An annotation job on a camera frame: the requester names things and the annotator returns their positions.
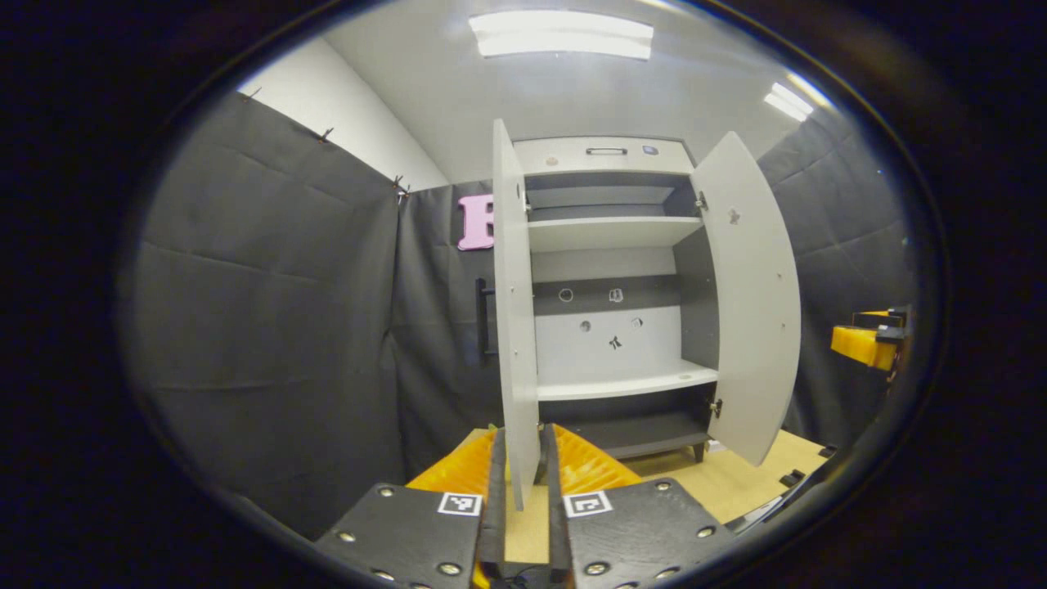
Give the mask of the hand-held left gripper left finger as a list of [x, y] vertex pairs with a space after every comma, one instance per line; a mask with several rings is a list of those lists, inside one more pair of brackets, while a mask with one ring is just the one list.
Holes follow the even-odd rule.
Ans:
[[405, 485], [378, 483], [315, 542], [380, 588], [489, 588], [505, 559], [502, 429], [476, 431]]

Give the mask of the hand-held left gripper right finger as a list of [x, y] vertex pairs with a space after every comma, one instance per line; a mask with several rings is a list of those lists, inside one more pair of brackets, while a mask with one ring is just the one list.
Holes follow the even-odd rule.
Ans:
[[643, 480], [594, 444], [545, 426], [550, 581], [666, 588], [718, 566], [733, 533], [673, 478]]

